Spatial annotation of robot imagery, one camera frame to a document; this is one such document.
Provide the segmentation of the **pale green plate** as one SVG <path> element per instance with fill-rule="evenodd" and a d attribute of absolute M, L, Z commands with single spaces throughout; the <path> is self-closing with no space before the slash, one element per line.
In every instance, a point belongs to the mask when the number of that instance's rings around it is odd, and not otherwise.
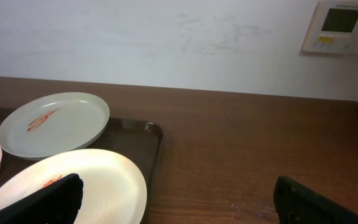
<path fill-rule="evenodd" d="M 40 161 L 86 148 L 103 133 L 109 117 L 108 104 L 96 95 L 48 95 L 21 106 L 1 123 L 0 147 L 21 159 Z"/>

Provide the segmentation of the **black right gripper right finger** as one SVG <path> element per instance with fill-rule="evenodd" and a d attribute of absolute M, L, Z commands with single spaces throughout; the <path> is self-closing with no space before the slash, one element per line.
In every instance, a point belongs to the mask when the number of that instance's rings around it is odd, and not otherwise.
<path fill-rule="evenodd" d="M 278 177 L 273 202 L 280 224 L 358 224 L 358 214 L 286 176 Z"/>

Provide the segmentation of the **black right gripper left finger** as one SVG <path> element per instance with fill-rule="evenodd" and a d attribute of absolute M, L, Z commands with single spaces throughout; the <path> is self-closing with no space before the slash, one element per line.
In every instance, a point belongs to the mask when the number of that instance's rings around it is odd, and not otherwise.
<path fill-rule="evenodd" d="M 0 224 L 74 224 L 83 187 L 78 174 L 69 174 L 1 209 Z"/>

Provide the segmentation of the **cream plate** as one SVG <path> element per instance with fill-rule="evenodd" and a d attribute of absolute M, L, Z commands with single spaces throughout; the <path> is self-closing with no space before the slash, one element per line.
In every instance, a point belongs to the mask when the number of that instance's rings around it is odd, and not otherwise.
<path fill-rule="evenodd" d="M 69 174 L 78 174 L 84 184 L 75 224 L 140 223 L 147 203 L 140 169 L 102 149 L 64 152 L 24 169 L 0 187 L 0 210 Z"/>

